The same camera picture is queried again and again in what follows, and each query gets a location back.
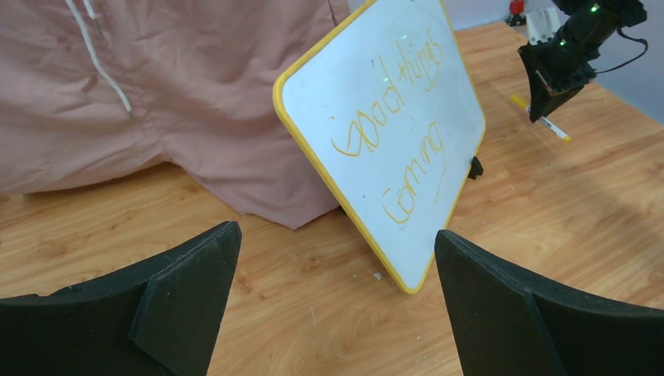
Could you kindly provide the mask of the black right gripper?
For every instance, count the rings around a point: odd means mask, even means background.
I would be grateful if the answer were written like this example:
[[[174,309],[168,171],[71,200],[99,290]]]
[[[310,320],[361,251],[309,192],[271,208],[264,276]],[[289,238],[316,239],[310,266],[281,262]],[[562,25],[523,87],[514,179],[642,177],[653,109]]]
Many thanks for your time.
[[[597,77],[585,57],[558,40],[527,43],[518,53],[529,80],[531,122],[550,115]]]

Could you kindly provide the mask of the yellow-framed whiteboard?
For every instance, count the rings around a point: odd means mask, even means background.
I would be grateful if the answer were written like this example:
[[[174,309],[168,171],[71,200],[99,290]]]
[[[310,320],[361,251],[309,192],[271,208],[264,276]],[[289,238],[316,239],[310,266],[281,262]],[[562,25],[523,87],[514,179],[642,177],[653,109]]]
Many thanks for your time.
[[[368,1],[288,67],[275,111],[399,288],[420,290],[485,135],[441,1]]]

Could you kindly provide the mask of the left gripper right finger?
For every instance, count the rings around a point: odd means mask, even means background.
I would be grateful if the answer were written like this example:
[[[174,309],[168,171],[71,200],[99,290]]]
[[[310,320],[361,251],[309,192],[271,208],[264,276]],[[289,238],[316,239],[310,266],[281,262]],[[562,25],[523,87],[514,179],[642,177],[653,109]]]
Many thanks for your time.
[[[435,259],[464,374],[662,374],[661,309],[561,284],[451,230]]]

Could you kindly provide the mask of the yellow marker cap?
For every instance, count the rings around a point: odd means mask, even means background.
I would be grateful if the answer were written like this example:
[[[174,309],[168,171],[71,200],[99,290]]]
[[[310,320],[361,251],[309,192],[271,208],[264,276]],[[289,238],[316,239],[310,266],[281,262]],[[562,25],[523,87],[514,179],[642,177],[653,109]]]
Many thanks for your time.
[[[511,96],[511,101],[518,107],[522,108],[526,112],[530,111],[530,106],[528,101],[520,95],[514,94]]]

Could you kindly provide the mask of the white whiteboard marker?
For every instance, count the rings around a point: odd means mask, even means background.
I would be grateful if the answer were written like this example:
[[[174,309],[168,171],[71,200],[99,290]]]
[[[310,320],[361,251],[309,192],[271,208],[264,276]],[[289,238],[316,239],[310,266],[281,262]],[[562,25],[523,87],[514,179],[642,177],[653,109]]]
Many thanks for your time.
[[[571,141],[571,137],[566,132],[564,132],[561,128],[559,128],[555,123],[553,123],[548,117],[546,117],[546,116],[539,117],[536,120],[536,122],[541,124],[542,126],[544,126],[546,129],[548,129],[552,133],[554,133],[559,139],[561,139],[561,140],[563,140],[567,143]]]

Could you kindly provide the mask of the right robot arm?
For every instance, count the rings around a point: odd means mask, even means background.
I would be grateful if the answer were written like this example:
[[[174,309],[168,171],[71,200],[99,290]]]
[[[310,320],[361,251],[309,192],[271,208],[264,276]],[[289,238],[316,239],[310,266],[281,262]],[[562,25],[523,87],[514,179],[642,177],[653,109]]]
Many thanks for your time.
[[[544,42],[518,49],[529,79],[529,119],[536,122],[578,94],[599,72],[590,61],[600,56],[600,46],[614,33],[648,50],[644,38],[623,31],[647,20],[640,1],[555,1],[568,19]]]

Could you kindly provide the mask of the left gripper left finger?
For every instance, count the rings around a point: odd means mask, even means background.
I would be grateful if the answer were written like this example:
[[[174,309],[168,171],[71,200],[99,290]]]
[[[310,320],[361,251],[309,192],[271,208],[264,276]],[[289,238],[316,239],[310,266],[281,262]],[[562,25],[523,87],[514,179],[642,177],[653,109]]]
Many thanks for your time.
[[[4,375],[205,375],[242,233],[179,246],[50,295],[1,301]]]

